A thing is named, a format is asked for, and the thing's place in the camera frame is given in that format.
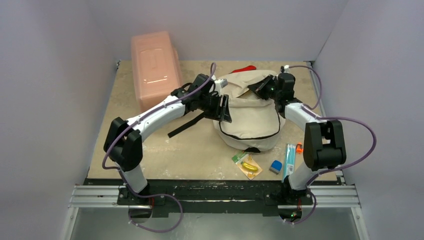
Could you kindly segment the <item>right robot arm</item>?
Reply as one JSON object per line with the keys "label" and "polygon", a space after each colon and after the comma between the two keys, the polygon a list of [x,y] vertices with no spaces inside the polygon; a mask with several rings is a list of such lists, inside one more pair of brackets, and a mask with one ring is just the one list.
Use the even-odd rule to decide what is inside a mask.
{"label": "right robot arm", "polygon": [[324,120],[308,110],[294,94],[295,77],[290,73],[268,75],[248,89],[263,100],[273,100],[275,110],[304,132],[303,163],[283,181],[280,196],[288,204],[300,198],[314,177],[346,162],[343,125],[339,120]]}

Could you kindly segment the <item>banana eraser blister pack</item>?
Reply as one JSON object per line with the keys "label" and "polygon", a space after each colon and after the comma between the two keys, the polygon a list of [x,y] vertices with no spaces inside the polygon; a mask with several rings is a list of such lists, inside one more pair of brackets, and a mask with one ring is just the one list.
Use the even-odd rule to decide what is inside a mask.
{"label": "banana eraser blister pack", "polygon": [[263,171],[248,152],[241,151],[235,154],[231,160],[245,174],[248,180],[253,180]]}

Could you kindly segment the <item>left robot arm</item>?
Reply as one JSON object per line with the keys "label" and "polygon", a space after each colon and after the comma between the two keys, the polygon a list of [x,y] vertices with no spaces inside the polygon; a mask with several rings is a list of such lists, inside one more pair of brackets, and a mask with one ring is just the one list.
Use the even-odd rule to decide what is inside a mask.
{"label": "left robot arm", "polygon": [[117,117],[111,122],[103,146],[104,158],[115,163],[114,169],[131,188],[132,201],[142,205],[149,199],[148,181],[140,166],[143,142],[166,124],[196,110],[201,110],[198,120],[231,123],[229,96],[221,94],[227,85],[225,78],[214,80],[212,75],[200,73],[194,82],[176,88],[147,111],[127,120]]}

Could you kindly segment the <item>cream canvas backpack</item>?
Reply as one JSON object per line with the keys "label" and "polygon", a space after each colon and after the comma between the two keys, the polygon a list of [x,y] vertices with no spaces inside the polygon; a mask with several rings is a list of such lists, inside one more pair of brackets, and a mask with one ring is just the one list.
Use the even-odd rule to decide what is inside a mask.
{"label": "cream canvas backpack", "polygon": [[285,120],[275,110],[274,101],[264,100],[248,89],[268,76],[273,70],[248,70],[221,76],[227,85],[220,91],[228,95],[232,122],[213,121],[217,134],[230,147],[238,150],[255,149],[264,152],[274,148],[281,138]]}

